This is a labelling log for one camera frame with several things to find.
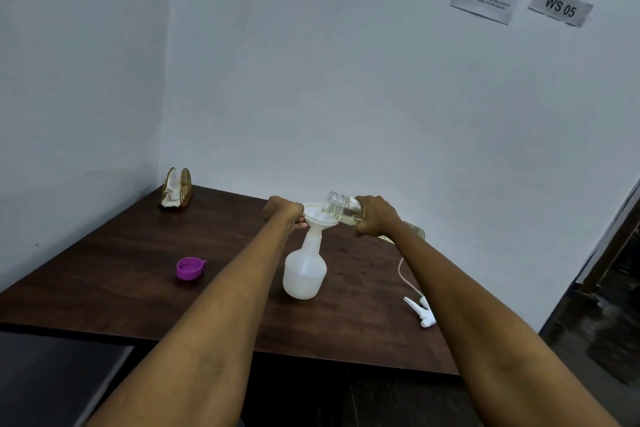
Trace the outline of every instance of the person's left hand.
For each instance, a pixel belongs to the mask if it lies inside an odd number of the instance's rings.
[[[272,196],[267,201],[267,205],[262,209],[262,217],[265,221],[271,219],[275,214],[284,214],[289,216],[293,221],[293,229],[308,228],[308,224],[305,223],[305,216],[303,211],[305,207],[300,203],[294,203],[284,197]]]

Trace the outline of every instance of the person's right hand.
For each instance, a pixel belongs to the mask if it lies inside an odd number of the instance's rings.
[[[356,236],[379,237],[402,223],[396,209],[380,196],[356,196],[364,208],[364,218],[356,225]]]

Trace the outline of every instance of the purple bottle cap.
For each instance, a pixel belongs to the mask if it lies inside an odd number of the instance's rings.
[[[202,274],[206,263],[196,257],[186,257],[175,266],[175,275],[181,280],[193,280]]]

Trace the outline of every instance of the person's left arm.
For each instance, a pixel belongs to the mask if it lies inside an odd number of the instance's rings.
[[[282,249],[306,227],[302,204],[269,198],[267,224],[87,422],[235,426],[253,346]]]

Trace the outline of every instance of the white tissue paper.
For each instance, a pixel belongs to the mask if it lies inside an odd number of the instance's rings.
[[[161,203],[165,208],[180,206],[180,176],[173,169],[166,180],[166,188]]]

